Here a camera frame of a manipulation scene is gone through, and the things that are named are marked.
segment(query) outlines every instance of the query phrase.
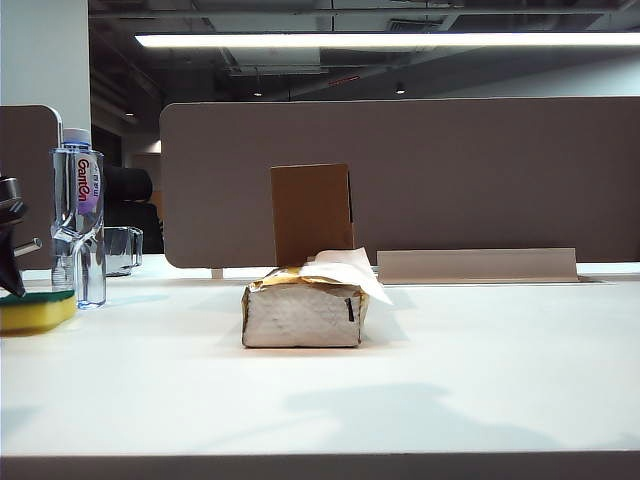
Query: black object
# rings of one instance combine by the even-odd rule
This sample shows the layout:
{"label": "black object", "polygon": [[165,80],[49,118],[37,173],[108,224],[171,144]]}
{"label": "black object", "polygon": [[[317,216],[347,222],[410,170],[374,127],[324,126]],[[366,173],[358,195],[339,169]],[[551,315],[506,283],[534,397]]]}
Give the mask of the black object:
{"label": "black object", "polygon": [[153,184],[146,170],[103,167],[105,178],[105,227],[129,226],[142,230],[143,253],[164,253],[164,242],[158,210],[147,203],[153,193]]}
{"label": "black object", "polygon": [[18,181],[0,177],[0,286],[19,297],[26,291],[13,252],[13,227],[26,211]]}
{"label": "black object", "polygon": [[105,165],[103,171],[106,183],[105,202],[120,200],[146,202],[151,198],[153,184],[146,170]]}

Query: clear glass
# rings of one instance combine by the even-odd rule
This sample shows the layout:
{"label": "clear glass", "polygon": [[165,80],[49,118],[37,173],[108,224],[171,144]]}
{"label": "clear glass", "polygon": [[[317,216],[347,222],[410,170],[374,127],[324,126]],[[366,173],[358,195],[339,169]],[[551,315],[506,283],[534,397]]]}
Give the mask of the clear glass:
{"label": "clear glass", "polygon": [[142,230],[135,227],[104,227],[107,277],[130,275],[142,265]]}
{"label": "clear glass", "polygon": [[65,144],[52,157],[53,289],[73,288],[79,308],[96,308],[106,300],[103,156],[86,145]]}

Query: glass cup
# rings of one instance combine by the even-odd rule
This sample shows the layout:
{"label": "glass cup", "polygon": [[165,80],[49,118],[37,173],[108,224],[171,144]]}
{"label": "glass cup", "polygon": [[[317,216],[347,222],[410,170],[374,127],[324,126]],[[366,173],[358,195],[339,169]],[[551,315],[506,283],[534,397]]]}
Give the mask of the glass cup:
{"label": "glass cup", "polygon": [[135,227],[104,227],[107,277],[131,274],[142,265],[142,230]]}

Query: desk divider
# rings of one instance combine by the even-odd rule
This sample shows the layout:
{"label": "desk divider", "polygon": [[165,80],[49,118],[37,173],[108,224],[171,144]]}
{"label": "desk divider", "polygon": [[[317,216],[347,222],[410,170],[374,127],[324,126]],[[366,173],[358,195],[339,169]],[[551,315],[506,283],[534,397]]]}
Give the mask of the desk divider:
{"label": "desk divider", "polygon": [[28,210],[15,226],[13,244],[34,237],[40,250],[17,259],[19,268],[51,268],[53,251],[53,163],[50,151],[60,144],[62,121],[58,113],[43,105],[0,106],[0,172],[18,179],[22,201]]}
{"label": "desk divider", "polygon": [[177,267],[274,265],[269,169],[345,163],[355,246],[640,259],[640,98],[195,103],[161,116]]}

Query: cardboard box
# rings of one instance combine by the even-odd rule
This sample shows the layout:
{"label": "cardboard box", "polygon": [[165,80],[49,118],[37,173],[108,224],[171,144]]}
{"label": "cardboard box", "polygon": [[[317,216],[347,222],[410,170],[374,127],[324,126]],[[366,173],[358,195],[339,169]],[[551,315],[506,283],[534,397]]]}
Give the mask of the cardboard box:
{"label": "cardboard box", "polygon": [[271,167],[271,197],[277,265],[354,248],[347,165]]}
{"label": "cardboard box", "polygon": [[247,286],[247,347],[355,347],[369,296],[390,303],[364,248],[320,252],[302,267],[276,269]]}

